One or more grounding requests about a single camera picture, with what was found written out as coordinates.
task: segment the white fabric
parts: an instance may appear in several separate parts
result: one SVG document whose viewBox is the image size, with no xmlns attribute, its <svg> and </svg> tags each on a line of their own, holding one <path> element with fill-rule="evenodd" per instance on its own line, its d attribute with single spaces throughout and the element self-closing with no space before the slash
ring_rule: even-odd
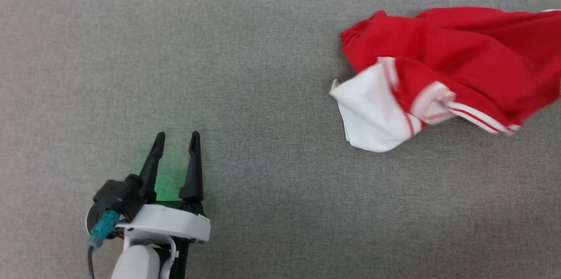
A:
<svg viewBox="0 0 561 279">
<path fill-rule="evenodd" d="M 390 70 L 388 77 L 397 77 L 395 67 Z M 389 151 L 422 129 L 421 121 L 395 100 L 381 61 L 348 81 L 334 80 L 329 94 L 338 102 L 345 137 L 353 147 Z"/>
</svg>

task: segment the black cable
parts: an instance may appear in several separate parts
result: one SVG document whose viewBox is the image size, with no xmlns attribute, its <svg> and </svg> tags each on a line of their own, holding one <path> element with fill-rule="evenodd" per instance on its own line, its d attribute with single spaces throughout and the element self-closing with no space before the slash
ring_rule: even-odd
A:
<svg viewBox="0 0 561 279">
<path fill-rule="evenodd" d="M 90 279 L 96 279 L 96 276 L 94 275 L 94 261 L 92 258 L 93 253 L 94 247 L 88 247 L 88 269 L 90 270 Z"/>
</svg>

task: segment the red fabric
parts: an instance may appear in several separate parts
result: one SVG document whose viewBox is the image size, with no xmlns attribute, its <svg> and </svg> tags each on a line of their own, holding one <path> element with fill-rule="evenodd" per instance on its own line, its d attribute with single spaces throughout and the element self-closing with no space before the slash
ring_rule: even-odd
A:
<svg viewBox="0 0 561 279">
<path fill-rule="evenodd" d="M 435 81 L 455 102 L 505 127 L 559 98 L 561 11 L 504 12 L 486 7 L 434 8 L 414 18 L 379 11 L 341 34 L 343 52 L 359 73 L 378 57 L 394 57 L 394 95 L 411 113 Z"/>
</svg>

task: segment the red and white clothing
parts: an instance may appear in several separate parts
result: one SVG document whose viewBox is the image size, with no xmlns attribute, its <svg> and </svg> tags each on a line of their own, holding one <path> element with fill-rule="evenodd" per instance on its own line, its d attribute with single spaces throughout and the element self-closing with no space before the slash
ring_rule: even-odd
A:
<svg viewBox="0 0 561 279">
<path fill-rule="evenodd" d="M 333 83 L 347 141 L 384 152 L 455 116 L 513 133 L 556 101 L 561 11 L 434 8 L 414 18 L 379 11 L 341 34 L 357 75 Z"/>
</svg>

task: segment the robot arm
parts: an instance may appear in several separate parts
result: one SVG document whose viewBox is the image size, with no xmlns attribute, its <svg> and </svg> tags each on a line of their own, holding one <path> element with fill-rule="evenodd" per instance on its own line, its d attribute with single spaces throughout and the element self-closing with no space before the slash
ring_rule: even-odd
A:
<svg viewBox="0 0 561 279">
<path fill-rule="evenodd" d="M 185 185 L 179 191 L 181 201 L 156 201 L 154 185 L 164 141 L 164 133 L 159 133 L 140 175 L 107 181 L 88 212 L 90 235 L 107 211 L 119 215 L 119 223 L 107 236 L 124 240 L 112 279 L 185 279 L 190 244 L 209 240 L 210 220 L 202 208 L 200 135 L 194 131 L 191 137 L 191 158 Z"/>
</svg>

